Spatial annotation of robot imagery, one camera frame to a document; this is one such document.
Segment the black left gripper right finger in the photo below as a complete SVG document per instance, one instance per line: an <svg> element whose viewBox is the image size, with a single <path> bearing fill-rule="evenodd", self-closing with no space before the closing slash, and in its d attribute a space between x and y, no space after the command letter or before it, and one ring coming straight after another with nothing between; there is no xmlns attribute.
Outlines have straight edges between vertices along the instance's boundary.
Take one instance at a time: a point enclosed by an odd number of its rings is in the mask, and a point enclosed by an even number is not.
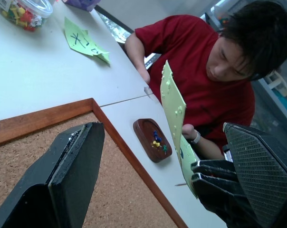
<svg viewBox="0 0 287 228"><path fill-rule="evenodd" d="M225 123L240 185L263 228L287 228L287 147L255 128Z"/></svg>

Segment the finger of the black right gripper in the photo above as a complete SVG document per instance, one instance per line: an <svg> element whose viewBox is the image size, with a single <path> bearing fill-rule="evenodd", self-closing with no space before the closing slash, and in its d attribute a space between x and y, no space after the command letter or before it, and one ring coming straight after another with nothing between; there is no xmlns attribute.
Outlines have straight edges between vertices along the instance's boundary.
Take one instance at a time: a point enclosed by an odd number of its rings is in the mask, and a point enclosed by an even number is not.
<svg viewBox="0 0 287 228"><path fill-rule="evenodd" d="M211 184L215 187L218 187L230 193L243 193L244 192L243 189L241 188L241 185L234 180L226 180L223 178L207 176L200 172L194 173L191 177L191 180L193 184L198 183L200 181L203 183Z"/></svg>
<svg viewBox="0 0 287 228"><path fill-rule="evenodd" d="M191 164L191 170L204 175L235 175L233 163L226 160L199 160Z"/></svg>

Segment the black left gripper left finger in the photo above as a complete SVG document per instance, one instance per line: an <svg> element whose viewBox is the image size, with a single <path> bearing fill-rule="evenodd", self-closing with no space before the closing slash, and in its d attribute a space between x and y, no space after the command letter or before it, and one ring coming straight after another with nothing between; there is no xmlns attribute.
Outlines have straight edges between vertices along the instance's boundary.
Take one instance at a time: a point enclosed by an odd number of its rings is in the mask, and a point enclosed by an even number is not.
<svg viewBox="0 0 287 228"><path fill-rule="evenodd" d="M104 125L61 132L0 206L0 228L80 228L94 191Z"/></svg>

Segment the person's left hand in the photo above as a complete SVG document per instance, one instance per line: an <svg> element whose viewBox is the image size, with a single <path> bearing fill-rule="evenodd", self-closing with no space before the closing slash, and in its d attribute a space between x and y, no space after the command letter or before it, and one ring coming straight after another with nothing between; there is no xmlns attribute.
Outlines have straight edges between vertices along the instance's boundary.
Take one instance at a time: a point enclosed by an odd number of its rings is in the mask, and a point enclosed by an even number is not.
<svg viewBox="0 0 287 228"><path fill-rule="evenodd" d="M197 136L197 132L194 129L193 125L191 125L191 124L185 124L182 127L182 134L183 134L185 139L191 140L191 141L194 140Z"/></svg>

